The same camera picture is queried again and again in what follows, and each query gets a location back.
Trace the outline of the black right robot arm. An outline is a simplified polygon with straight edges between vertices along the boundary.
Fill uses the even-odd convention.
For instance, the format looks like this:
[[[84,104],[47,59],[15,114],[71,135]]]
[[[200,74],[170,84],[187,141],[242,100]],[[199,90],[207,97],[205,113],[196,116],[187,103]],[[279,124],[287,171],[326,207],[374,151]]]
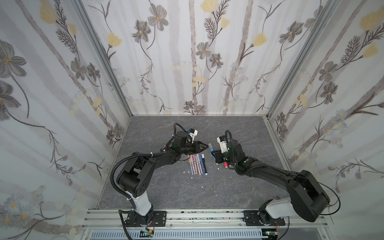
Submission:
[[[234,140],[229,130],[218,137],[217,142],[220,149],[212,152],[216,163],[227,163],[238,175],[264,180],[289,194],[284,199],[267,200],[259,208],[256,218],[261,225],[270,225],[284,217],[300,217],[313,223],[331,206],[331,199],[325,191],[326,185],[317,181],[310,172],[287,171],[246,156],[241,144]]]

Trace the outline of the black white marker pen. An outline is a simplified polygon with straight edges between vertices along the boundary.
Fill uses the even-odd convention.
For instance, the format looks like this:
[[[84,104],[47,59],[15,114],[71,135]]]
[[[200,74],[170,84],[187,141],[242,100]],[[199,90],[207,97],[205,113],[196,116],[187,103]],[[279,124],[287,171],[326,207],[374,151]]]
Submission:
[[[203,172],[204,172],[204,175],[207,175],[208,172],[207,172],[207,167],[206,167],[205,155],[204,155],[204,154],[201,154],[201,162],[202,162],[202,164],[203,164]]]

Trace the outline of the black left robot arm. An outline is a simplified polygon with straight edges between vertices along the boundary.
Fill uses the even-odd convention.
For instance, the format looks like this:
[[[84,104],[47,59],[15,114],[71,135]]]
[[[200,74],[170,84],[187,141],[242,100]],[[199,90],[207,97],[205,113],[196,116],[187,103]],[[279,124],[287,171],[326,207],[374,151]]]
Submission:
[[[125,196],[133,207],[130,211],[119,211],[119,215],[127,215],[126,219],[122,219],[124,227],[133,224],[148,226],[154,221],[154,207],[149,201],[147,188],[156,169],[177,163],[182,155],[191,157],[209,148],[207,144],[195,140],[197,130],[186,130],[178,123],[174,123],[173,127],[171,139],[160,152],[134,152],[111,170],[112,187]]]

